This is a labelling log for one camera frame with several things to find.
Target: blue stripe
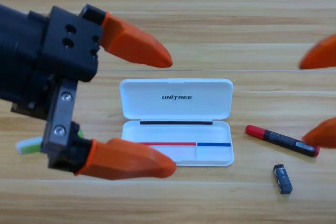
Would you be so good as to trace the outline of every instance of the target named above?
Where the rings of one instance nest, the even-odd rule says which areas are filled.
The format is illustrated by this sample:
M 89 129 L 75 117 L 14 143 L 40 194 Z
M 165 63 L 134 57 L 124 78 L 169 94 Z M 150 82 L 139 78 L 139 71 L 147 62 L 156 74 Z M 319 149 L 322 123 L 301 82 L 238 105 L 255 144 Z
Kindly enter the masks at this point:
M 222 146 L 222 147 L 231 147 L 229 143 L 197 143 L 197 146 Z

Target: white plastic case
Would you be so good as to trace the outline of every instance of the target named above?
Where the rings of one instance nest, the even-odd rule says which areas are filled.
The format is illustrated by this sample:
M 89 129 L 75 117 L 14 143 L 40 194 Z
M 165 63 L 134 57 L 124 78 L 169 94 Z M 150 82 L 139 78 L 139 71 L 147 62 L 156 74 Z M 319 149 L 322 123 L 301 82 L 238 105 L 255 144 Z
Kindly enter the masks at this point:
M 152 146 L 179 166 L 228 166 L 234 161 L 227 79 L 126 79 L 120 83 L 122 138 Z

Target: table surface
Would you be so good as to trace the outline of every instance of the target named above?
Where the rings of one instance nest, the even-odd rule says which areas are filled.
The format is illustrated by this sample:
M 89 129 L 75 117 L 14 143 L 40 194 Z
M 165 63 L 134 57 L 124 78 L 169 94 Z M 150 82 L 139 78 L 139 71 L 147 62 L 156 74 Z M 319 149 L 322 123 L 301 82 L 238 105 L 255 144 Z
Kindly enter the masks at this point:
M 126 78 L 227 78 L 234 86 L 229 167 L 180 167 L 167 179 L 108 181 L 47 169 L 43 154 L 19 156 L 17 141 L 44 122 L 0 102 L 0 223 L 335 223 L 336 151 L 315 158 L 245 134 L 254 124 L 300 138 L 336 115 L 336 71 L 298 62 L 336 31 L 336 0 L 1 0 L 23 12 L 86 4 L 155 35 L 174 66 L 155 69 L 99 52 L 99 71 L 81 83 L 74 120 L 86 137 L 120 137 L 119 83 Z M 284 164 L 293 185 L 281 195 L 272 175 Z

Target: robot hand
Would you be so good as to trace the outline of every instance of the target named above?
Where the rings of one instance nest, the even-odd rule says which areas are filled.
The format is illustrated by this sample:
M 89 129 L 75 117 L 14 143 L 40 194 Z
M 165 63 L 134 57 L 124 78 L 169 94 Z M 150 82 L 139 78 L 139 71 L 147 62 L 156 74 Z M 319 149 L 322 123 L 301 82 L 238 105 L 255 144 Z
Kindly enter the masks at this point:
M 49 168 L 105 179 L 172 175 L 176 164 L 149 146 L 78 136 L 71 121 L 77 84 L 96 75 L 100 46 L 132 63 L 173 64 L 152 35 L 94 6 L 79 15 L 54 6 L 46 17 L 0 5 L 0 99 L 13 103 L 12 112 L 47 121 L 40 151 Z
M 317 43 L 300 63 L 300 69 L 336 67 L 336 35 Z M 323 121 L 302 140 L 309 145 L 336 148 L 336 118 Z

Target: red marker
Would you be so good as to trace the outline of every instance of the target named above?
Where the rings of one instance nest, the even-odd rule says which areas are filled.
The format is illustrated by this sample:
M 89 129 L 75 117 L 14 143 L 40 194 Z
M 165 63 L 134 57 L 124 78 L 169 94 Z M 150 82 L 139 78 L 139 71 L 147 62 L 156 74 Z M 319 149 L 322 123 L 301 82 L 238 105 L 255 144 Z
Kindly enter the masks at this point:
M 246 134 L 310 157 L 316 157 L 320 153 L 320 147 L 310 146 L 300 140 L 284 136 L 273 131 L 268 131 L 253 125 L 246 126 Z

